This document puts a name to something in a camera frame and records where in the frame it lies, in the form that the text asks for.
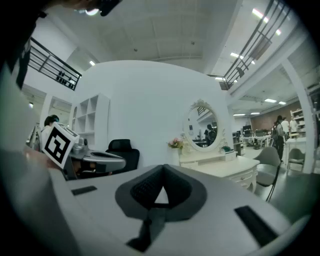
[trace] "wooden wall panel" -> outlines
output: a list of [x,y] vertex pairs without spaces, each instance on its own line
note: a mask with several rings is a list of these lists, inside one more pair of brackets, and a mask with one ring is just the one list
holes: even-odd
[[277,110],[274,110],[262,115],[258,115],[256,117],[252,117],[251,118],[252,130],[253,131],[262,130],[262,129],[270,130],[279,115],[282,117],[286,117],[287,121],[290,122],[291,120],[290,111],[295,111],[297,109],[301,109],[299,101],[286,105]]

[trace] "round mirror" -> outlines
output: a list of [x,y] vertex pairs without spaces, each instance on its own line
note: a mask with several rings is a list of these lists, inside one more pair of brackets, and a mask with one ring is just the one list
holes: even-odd
[[188,131],[192,141],[200,148],[212,145],[218,134],[217,118],[209,109],[198,106],[192,109],[188,115]]

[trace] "ornate mirror frame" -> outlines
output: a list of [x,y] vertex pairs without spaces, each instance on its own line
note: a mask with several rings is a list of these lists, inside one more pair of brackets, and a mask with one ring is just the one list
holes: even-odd
[[[215,138],[215,141],[208,147],[200,147],[197,146],[196,143],[192,140],[192,138],[189,135],[189,124],[187,122],[189,118],[189,114],[192,110],[198,107],[203,107],[208,109],[210,112],[213,113],[216,123],[217,123],[217,135]],[[183,133],[182,133],[182,138],[183,138],[183,148],[182,148],[182,154],[187,155],[188,153],[191,153],[192,151],[200,151],[200,152],[210,152],[215,150],[219,146],[219,151],[220,148],[223,146],[227,146],[228,143],[225,138],[225,128],[222,125],[220,117],[216,114],[216,112],[212,109],[212,107],[205,102],[203,99],[199,99],[195,103],[193,103],[189,109],[189,111],[185,114],[183,118]]]

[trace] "curved white wall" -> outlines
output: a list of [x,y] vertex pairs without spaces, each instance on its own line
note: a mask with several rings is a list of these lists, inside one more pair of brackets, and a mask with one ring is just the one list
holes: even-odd
[[167,142],[180,136],[183,116],[198,99],[213,107],[232,144],[225,95],[219,83],[202,73],[153,61],[110,61],[83,74],[74,100],[98,93],[110,98],[108,142],[130,139],[140,151],[140,167],[167,163]]

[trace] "ceiling light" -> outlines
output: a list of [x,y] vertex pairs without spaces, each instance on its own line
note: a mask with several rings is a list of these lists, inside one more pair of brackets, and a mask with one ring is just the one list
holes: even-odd
[[[262,19],[262,17],[264,16],[260,11],[258,11],[257,9],[253,8],[252,13],[256,16],[258,16],[260,19]],[[265,23],[268,23],[269,19],[267,17],[264,17],[263,21]]]
[[90,10],[90,11],[85,10],[85,13],[87,15],[89,15],[89,16],[96,15],[98,12],[99,12],[99,9],[93,9],[93,10]]
[[271,102],[271,103],[277,102],[276,100],[270,99],[270,98],[267,98],[267,99],[265,99],[264,101],[265,101],[265,102]]
[[236,54],[236,53],[233,53],[233,52],[231,52],[231,54],[230,54],[232,57],[236,57],[236,58],[238,58],[239,57],[239,54]]

